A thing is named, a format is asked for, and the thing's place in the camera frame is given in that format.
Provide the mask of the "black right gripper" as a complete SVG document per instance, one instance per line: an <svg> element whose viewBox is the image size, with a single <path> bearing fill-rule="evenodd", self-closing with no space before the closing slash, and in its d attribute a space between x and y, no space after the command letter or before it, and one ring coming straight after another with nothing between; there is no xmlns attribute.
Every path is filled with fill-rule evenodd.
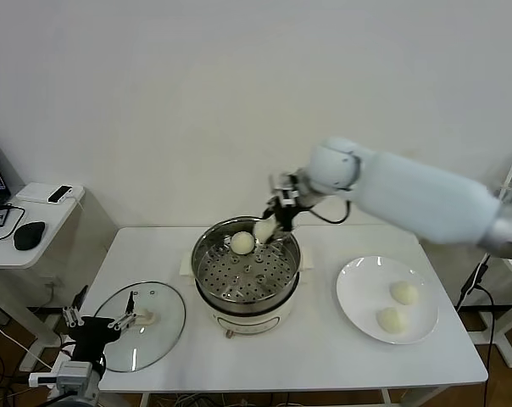
<svg viewBox="0 0 512 407"><path fill-rule="evenodd" d="M269 176L271 198L261 215L262 220L275 216L273 241L284 241L292 235L293 221L298 208L303 207L298 190L298 177L291 173L277 173Z"/></svg>

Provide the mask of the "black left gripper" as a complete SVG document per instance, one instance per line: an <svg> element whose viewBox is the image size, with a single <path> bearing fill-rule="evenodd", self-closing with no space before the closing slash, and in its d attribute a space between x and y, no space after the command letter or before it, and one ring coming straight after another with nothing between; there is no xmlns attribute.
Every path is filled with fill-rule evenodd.
<svg viewBox="0 0 512 407"><path fill-rule="evenodd" d="M73 298L71 305L62 308L69 336L75 342L72 360L99 361L109 343L120 339L120 332L129 328L136 320L134 292L125 307L125 313L113 320L103 317L81 317L80 310L89 286L85 285Z"/></svg>

